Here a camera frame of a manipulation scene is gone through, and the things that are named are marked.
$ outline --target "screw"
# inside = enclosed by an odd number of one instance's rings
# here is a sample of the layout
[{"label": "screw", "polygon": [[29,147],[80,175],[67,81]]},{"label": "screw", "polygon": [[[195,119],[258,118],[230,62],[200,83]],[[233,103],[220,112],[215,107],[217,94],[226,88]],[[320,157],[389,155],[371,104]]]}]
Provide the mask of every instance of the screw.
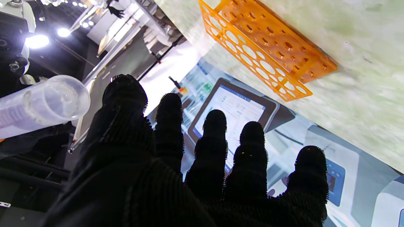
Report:
[{"label": "screw", "polygon": [[18,65],[18,62],[12,63],[9,65],[11,70],[17,70],[20,68],[20,66]]}]

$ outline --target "screen interface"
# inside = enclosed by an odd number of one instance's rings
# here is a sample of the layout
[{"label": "screen interface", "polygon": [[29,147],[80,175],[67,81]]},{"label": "screen interface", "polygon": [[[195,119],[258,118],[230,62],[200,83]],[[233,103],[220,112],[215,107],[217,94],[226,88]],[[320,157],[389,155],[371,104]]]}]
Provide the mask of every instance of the screen interface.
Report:
[{"label": "screen interface", "polygon": [[330,189],[330,191],[334,192],[335,177],[331,176],[329,173],[327,173],[327,183],[328,183],[328,188]]},{"label": "screen interface", "polygon": [[208,113],[214,109],[219,109],[226,115],[226,139],[229,146],[226,170],[230,171],[233,166],[234,152],[240,145],[240,133],[244,125],[250,121],[258,121],[264,113],[265,107],[224,85],[220,85],[193,128],[193,132],[198,137],[202,137],[203,123]]}]

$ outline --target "plastic tube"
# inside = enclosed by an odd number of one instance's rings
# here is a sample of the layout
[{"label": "plastic tube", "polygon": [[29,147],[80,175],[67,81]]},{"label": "plastic tube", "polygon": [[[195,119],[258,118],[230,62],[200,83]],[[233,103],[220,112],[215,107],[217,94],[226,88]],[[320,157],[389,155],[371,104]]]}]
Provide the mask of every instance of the plastic tube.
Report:
[{"label": "plastic tube", "polygon": [[83,116],[90,95],[76,78],[59,75],[0,98],[0,139]]}]

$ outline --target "white lab instrument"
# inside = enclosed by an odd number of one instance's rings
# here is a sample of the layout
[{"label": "white lab instrument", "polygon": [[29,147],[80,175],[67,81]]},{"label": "white lab instrument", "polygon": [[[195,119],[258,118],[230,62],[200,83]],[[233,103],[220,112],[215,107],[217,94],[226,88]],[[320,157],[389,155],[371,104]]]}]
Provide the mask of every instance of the white lab instrument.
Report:
[{"label": "white lab instrument", "polygon": [[404,226],[404,175],[390,182],[377,196],[372,227]]}]

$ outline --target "ceiling light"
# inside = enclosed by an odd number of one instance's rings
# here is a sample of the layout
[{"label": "ceiling light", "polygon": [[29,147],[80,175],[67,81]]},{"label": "ceiling light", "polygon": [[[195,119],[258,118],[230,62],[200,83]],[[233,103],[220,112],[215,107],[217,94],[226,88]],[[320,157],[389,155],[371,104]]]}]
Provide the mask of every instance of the ceiling light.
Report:
[{"label": "ceiling light", "polygon": [[57,34],[60,36],[60,37],[68,37],[69,35],[70,35],[70,31],[67,29],[67,28],[59,28],[58,30],[57,30]]},{"label": "ceiling light", "polygon": [[48,45],[49,38],[44,35],[36,35],[26,38],[25,44],[31,49],[38,49]]}]

